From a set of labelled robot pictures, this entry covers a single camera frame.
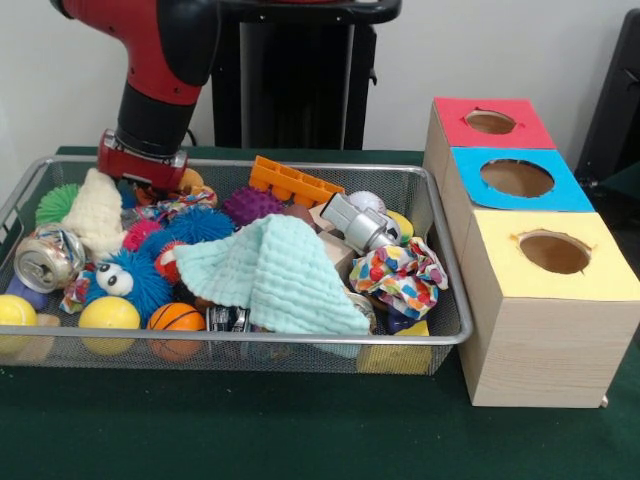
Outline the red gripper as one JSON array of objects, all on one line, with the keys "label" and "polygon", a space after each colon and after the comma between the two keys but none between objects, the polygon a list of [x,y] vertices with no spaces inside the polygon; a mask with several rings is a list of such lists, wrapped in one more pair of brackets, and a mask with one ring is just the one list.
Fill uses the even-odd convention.
[{"label": "red gripper", "polygon": [[97,159],[98,170],[103,174],[160,191],[177,190],[188,166],[188,156],[183,150],[166,158],[145,156],[126,147],[111,129],[101,137]]}]

